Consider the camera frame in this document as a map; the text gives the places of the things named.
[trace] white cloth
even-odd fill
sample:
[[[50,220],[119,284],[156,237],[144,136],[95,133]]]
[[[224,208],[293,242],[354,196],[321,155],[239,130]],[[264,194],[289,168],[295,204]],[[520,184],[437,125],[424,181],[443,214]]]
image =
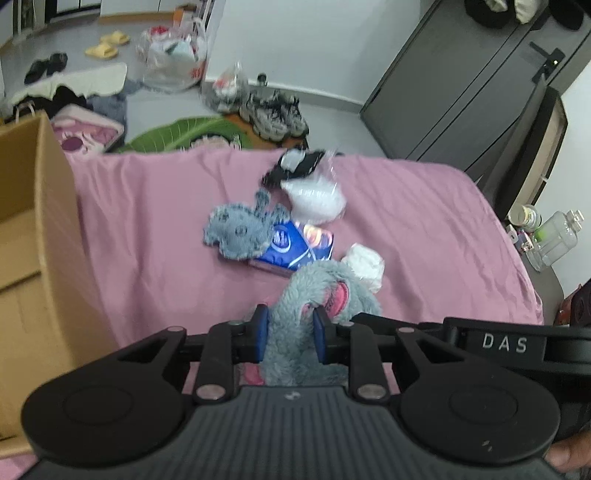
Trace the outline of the white cloth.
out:
[[[52,99],[60,85],[65,85],[76,95],[110,96],[123,89],[127,77],[127,64],[123,62],[97,69],[72,73],[55,73],[51,77],[28,85],[12,96],[11,102],[17,105],[27,95]]]
[[[377,293],[382,288],[385,263],[375,250],[361,244],[353,244],[341,262],[351,267],[355,276],[370,292]]]
[[[505,0],[484,0],[491,9],[491,12],[506,12],[507,11],[507,2]]]
[[[540,9],[540,0],[515,0],[515,16],[519,23],[526,24]]]

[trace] gray plush elephant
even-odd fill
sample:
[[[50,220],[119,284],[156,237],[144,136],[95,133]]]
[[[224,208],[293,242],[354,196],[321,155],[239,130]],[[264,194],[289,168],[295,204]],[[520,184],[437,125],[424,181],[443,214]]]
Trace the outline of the gray plush elephant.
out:
[[[289,285],[271,307],[267,349],[260,368],[266,385],[346,383],[347,367],[322,365],[318,361],[312,312],[320,305],[336,313],[332,319],[335,323],[347,322],[361,312],[380,315],[382,310],[348,265],[321,260],[303,266],[293,274]]]
[[[216,207],[203,230],[203,242],[219,244],[222,256],[230,260],[260,257],[271,245],[273,226],[288,221],[290,214],[280,203],[272,212],[265,210],[270,195],[264,189],[258,190],[255,198],[254,210],[243,203]]]

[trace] rug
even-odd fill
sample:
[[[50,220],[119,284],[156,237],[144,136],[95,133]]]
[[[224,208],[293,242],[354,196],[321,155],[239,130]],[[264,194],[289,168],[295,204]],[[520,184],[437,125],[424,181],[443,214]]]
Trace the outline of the rug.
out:
[[[211,147],[231,146],[237,150],[274,150],[307,146],[305,139],[289,138],[276,144],[255,135],[252,127],[239,115],[200,116],[183,118],[170,125],[156,127],[139,135],[117,150],[119,153],[161,153],[188,150],[200,145]]]

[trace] clear plastic container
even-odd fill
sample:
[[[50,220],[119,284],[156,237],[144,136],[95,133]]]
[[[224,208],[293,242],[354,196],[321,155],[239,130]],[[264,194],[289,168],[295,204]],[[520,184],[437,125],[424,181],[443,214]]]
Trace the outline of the clear plastic container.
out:
[[[577,232],[581,231],[583,220],[580,210],[569,210],[566,214],[556,212],[544,222],[531,235],[534,248],[527,252],[531,265],[540,272],[574,248],[579,241]]]

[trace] black circular knob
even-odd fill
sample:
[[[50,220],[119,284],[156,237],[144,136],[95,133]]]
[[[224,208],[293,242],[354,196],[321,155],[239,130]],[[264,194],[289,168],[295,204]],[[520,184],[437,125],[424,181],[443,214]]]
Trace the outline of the black circular knob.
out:
[[[36,389],[21,421],[39,457],[97,467],[163,446],[183,417],[181,395],[149,365],[97,362]]]
[[[402,394],[401,418],[419,443],[472,465],[542,456],[560,411],[541,385],[487,362],[433,364]]]

